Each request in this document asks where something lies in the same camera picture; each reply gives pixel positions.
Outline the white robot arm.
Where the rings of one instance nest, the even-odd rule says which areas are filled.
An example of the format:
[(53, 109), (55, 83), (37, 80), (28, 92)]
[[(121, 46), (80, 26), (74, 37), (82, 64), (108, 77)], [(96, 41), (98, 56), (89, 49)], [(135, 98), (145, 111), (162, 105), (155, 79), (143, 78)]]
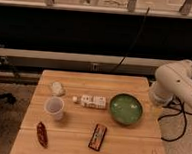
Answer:
[(177, 97), (192, 108), (192, 61), (184, 59), (159, 66), (148, 94), (158, 107)]

